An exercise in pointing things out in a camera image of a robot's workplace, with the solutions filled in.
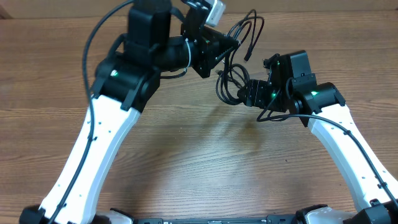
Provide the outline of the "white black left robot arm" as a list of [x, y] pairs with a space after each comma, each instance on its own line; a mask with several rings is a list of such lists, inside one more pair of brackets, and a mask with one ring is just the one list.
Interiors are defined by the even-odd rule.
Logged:
[[193, 68], [207, 78], [238, 41], [216, 30], [221, 1], [188, 1], [186, 14], [170, 1], [126, 1], [127, 31], [114, 41], [85, 82], [88, 110], [55, 185], [40, 205], [23, 209], [21, 223], [132, 223], [115, 208], [99, 212], [99, 195], [119, 147], [161, 79]]

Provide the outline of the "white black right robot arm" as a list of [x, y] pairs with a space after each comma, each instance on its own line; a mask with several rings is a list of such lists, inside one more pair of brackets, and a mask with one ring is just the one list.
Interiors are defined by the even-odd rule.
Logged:
[[337, 87], [317, 83], [304, 50], [275, 54], [264, 60], [264, 67], [268, 79], [248, 80], [238, 98], [262, 109], [258, 122], [299, 118], [328, 151], [356, 209], [313, 205], [297, 210], [292, 223], [397, 223], [397, 179], [360, 133]]

